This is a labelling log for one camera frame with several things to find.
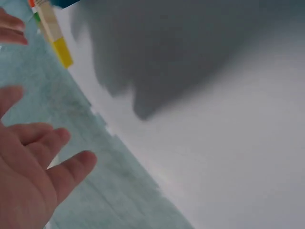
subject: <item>hand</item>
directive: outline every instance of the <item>hand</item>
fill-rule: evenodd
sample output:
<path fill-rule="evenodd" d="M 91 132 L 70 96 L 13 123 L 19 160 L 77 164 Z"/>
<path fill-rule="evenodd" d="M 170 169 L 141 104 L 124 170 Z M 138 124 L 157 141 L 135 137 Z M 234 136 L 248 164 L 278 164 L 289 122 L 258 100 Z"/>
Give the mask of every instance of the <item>hand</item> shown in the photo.
<path fill-rule="evenodd" d="M 24 29 L 23 21 L 7 14 L 0 7 L 0 43 L 27 44 Z"/>
<path fill-rule="evenodd" d="M 0 117 L 22 98 L 22 88 L 0 88 Z M 5 127 L 0 122 L 0 228 L 42 229 L 56 207 L 93 170 L 89 151 L 47 169 L 69 132 L 43 123 Z"/>

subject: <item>teal towel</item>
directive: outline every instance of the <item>teal towel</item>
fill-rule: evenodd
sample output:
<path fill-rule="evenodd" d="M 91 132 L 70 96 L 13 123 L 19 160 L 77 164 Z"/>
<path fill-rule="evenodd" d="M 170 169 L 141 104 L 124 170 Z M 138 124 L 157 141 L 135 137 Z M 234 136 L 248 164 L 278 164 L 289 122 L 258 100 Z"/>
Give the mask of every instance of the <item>teal towel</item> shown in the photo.
<path fill-rule="evenodd" d="M 54 6 L 59 6 L 61 8 L 66 8 L 68 6 L 71 6 L 72 4 L 78 2 L 79 0 L 51 0 L 51 3 Z"/>
<path fill-rule="evenodd" d="M 28 46 L 2 45 L 0 86 L 22 84 L 24 99 L 3 118 L 6 125 L 47 122 L 71 131 L 60 161 L 90 149 L 96 169 L 56 210 L 52 229 L 191 229 L 179 211 L 90 104 L 52 48 L 37 33 L 26 0 L 0 0 L 0 6 L 27 22 Z"/>

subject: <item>white surface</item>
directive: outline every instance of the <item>white surface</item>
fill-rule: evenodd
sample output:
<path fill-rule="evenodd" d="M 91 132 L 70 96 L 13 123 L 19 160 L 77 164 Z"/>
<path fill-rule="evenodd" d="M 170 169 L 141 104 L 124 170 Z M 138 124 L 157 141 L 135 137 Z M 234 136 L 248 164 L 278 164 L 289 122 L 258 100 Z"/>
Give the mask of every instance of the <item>white surface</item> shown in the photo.
<path fill-rule="evenodd" d="M 270 28 L 225 77 L 141 122 L 131 91 L 111 98 L 99 86 L 89 31 L 71 34 L 76 7 L 58 12 L 72 76 L 197 229 L 305 228 L 305 23 Z"/>

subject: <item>finger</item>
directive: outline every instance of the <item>finger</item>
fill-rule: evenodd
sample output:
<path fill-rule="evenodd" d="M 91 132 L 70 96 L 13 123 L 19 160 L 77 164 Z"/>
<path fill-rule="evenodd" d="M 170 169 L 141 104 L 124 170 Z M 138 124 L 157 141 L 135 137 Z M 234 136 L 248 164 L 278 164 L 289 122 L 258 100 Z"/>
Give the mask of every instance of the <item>finger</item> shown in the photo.
<path fill-rule="evenodd" d="M 8 129 L 17 136 L 24 146 L 26 146 L 38 141 L 44 135 L 52 131 L 53 127 L 46 123 L 31 123 L 12 125 L 9 126 Z"/>
<path fill-rule="evenodd" d="M 0 118 L 23 96 L 21 86 L 6 86 L 0 88 Z"/>
<path fill-rule="evenodd" d="M 0 28 L 0 43 L 28 44 L 23 32 Z"/>
<path fill-rule="evenodd" d="M 0 14 L 0 28 L 24 31 L 25 24 L 19 18 L 16 18 L 6 13 L 2 13 Z"/>
<path fill-rule="evenodd" d="M 43 169 L 47 169 L 55 156 L 70 140 L 70 133 L 59 128 L 49 132 L 37 142 L 28 144 L 26 147 L 34 155 Z"/>
<path fill-rule="evenodd" d="M 97 157 L 90 151 L 83 151 L 60 165 L 47 170 L 57 193 L 57 204 L 67 198 L 73 189 L 93 170 Z"/>

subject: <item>blue object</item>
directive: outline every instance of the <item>blue object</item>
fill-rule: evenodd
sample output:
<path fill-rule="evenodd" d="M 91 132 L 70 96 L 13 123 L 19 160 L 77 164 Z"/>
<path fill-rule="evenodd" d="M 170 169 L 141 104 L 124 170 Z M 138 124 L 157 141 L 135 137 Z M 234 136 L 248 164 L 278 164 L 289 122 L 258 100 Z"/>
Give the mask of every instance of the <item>blue object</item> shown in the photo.
<path fill-rule="evenodd" d="M 68 6 L 71 6 L 72 4 L 78 2 L 79 0 L 51 0 L 51 3 L 54 6 L 59 6 L 61 8 L 66 8 Z"/>

